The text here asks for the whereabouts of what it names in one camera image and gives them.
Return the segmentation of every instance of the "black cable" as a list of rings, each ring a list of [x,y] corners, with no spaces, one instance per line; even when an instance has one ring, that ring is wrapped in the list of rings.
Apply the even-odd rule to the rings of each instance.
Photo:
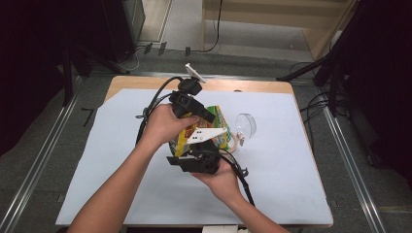
[[[310,63],[312,63],[312,62],[309,62],[309,61],[303,61],[303,62],[297,62],[297,63],[294,63],[291,67],[289,67],[289,74],[291,74],[292,73],[292,68],[293,67],[295,67],[296,65],[300,65],[300,64],[310,64]]]
[[[237,170],[242,171],[242,167],[240,167],[239,163],[237,162],[236,158],[234,158],[233,154],[231,154],[229,151],[225,149],[219,149],[219,150],[223,150],[225,153],[230,155],[230,157],[233,159],[233,163],[236,166]]]
[[[216,42],[215,42],[215,44],[214,44],[211,48],[209,48],[208,50],[193,50],[194,52],[197,52],[197,51],[199,51],[199,52],[209,52],[209,51],[213,50],[213,49],[215,48],[215,46],[218,44],[218,41],[219,41],[219,32],[220,32],[220,26],[221,26],[222,3],[223,3],[223,0],[221,0],[221,5],[219,6],[218,35],[217,35],[217,37],[216,37]]]
[[[213,11],[213,29],[215,30],[216,35],[218,34],[218,29],[216,28],[216,23],[215,23],[215,11]]]
[[[289,81],[292,81],[293,79],[298,78],[299,76],[302,76],[302,75],[308,73],[309,71],[314,72],[313,70],[320,67],[320,66],[322,66],[327,58],[328,58],[328,56],[326,55],[326,56],[324,56],[324,57],[322,57],[318,60],[315,60],[314,62],[311,62],[310,64],[298,69],[297,71],[293,72],[292,74],[288,74],[284,77],[276,78],[276,80],[277,81],[282,81],[282,82],[289,82]]]
[[[160,104],[161,101],[163,101],[165,98],[171,96],[172,93],[168,93],[166,95],[161,96],[160,98],[158,98],[157,104],[154,107],[157,107],[158,104]]]
[[[158,89],[157,93],[154,95],[154,98],[152,99],[151,104],[148,106],[148,108],[146,108],[143,111],[143,119],[142,119],[142,122],[140,123],[139,132],[137,133],[136,144],[140,141],[140,138],[142,138],[143,131],[145,130],[146,123],[148,122],[149,116],[151,115],[152,111],[155,108],[155,102],[157,100],[158,95],[170,82],[172,82],[174,80],[179,80],[181,82],[183,79],[182,79],[182,77],[172,77],[172,78],[168,79],[166,82],[164,82],[164,84]]]
[[[318,98],[318,97],[321,96],[321,95],[327,94],[327,93],[328,93],[328,92],[322,92],[322,93],[316,95],[315,97],[313,97],[313,98],[309,101],[308,107],[306,107],[306,108],[309,108],[309,106],[311,105],[311,103],[312,103],[316,98]],[[307,111],[306,111],[306,118],[309,118],[309,109],[307,109]],[[310,143],[311,143],[312,152],[315,153],[315,143],[314,143],[314,140],[313,140],[312,125],[310,124],[310,121],[307,121],[307,123],[308,123],[308,131],[309,131],[309,137],[310,137]]]
[[[309,118],[306,118],[306,119],[303,121],[303,124],[307,123],[307,122],[308,122],[309,120],[311,120],[313,117],[319,115],[319,114],[322,112],[322,110],[323,110],[324,108],[326,108],[326,107],[327,107],[327,104],[323,104],[322,106],[320,106],[314,113],[310,114]]]
[[[243,189],[245,190],[245,193],[246,193],[246,196],[248,196],[249,203],[251,203],[254,206],[255,205],[254,198],[252,197],[251,190],[249,190],[249,185],[246,182],[245,178],[243,177],[242,173],[237,169],[236,165],[233,162],[231,162],[228,158],[226,158],[224,155],[222,155],[220,153],[218,153],[218,155],[221,159],[223,159],[225,162],[227,162],[230,165],[231,169],[236,174],[236,176],[239,179],[240,183],[242,183]]]
[[[306,107],[306,108],[300,109],[300,112],[302,113],[302,112],[304,112],[305,110],[311,109],[311,108],[313,108],[313,107],[317,107],[317,106],[319,106],[320,104],[326,104],[327,102],[328,102],[328,100],[321,100],[321,101],[316,102],[316,103],[314,103],[314,104],[312,104],[312,105],[310,105],[310,106],[308,106],[308,107]]]

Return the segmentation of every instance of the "yellow package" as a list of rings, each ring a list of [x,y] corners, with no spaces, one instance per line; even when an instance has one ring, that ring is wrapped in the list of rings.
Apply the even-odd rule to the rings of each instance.
[[[212,140],[215,143],[216,147],[223,150],[228,150],[228,143],[231,140],[230,129],[226,121],[224,120],[221,108],[219,106],[211,106],[207,107],[207,110],[216,116],[213,123],[209,123],[205,119],[201,118],[200,121],[196,124],[182,130],[179,133],[178,137],[169,142],[170,151],[174,156],[179,157],[184,152],[189,150],[187,140],[196,128],[226,128],[227,132],[213,138]]]

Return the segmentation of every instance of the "person's right hand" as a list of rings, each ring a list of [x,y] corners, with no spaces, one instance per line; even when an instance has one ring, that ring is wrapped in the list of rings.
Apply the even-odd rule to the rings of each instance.
[[[179,135],[180,131],[199,121],[199,116],[176,118],[171,104],[157,106],[149,117],[143,132],[142,141],[148,139],[150,144],[160,147]]]
[[[230,165],[223,159],[220,161],[218,171],[213,175],[204,173],[191,174],[208,185],[212,193],[226,205],[229,201],[235,201],[238,200],[238,198],[243,198],[239,190],[236,175]]]

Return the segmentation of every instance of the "metal rail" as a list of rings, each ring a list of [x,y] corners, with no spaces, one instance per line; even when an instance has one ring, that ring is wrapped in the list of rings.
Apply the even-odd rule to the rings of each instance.
[[[326,100],[326,97],[321,96],[321,100]],[[327,123],[329,124],[330,130],[339,148],[340,154],[342,155],[343,162],[345,163],[346,170],[348,171],[355,192],[360,200],[360,205],[363,209],[366,220],[369,223],[371,232],[385,233],[386,230],[383,221],[379,216],[379,212],[375,206],[375,203],[373,202],[372,196],[370,195],[366,184],[364,183],[361,172],[358,169],[358,166],[354,157],[352,156],[348,144],[346,143],[337,118],[332,116],[328,108],[324,109],[324,113]]]

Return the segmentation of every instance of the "wooden table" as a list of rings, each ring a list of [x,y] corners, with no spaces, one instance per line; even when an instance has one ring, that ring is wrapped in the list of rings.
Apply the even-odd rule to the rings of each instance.
[[[97,111],[56,224],[70,224],[86,200],[125,160],[134,147],[141,120],[135,116],[141,114],[166,80],[113,78],[106,102]],[[173,81],[167,88],[175,89],[177,84]],[[291,85],[208,80],[202,86],[203,90],[195,98],[205,106],[219,102],[229,126],[233,126],[240,113],[252,114],[257,122],[254,139],[234,153],[241,166],[250,172],[246,180],[257,207],[283,225],[331,226],[333,218]],[[166,159],[170,155],[167,145],[154,155],[125,225],[242,224],[206,185],[182,172],[178,166],[171,166]]]
[[[110,84],[105,101],[124,88],[158,89],[167,78],[117,76]],[[217,91],[249,91],[249,92],[276,92],[293,94],[292,86],[283,82],[265,81],[238,81],[238,80],[208,80],[202,85],[203,90]],[[166,89],[177,89],[178,81],[170,83]]]

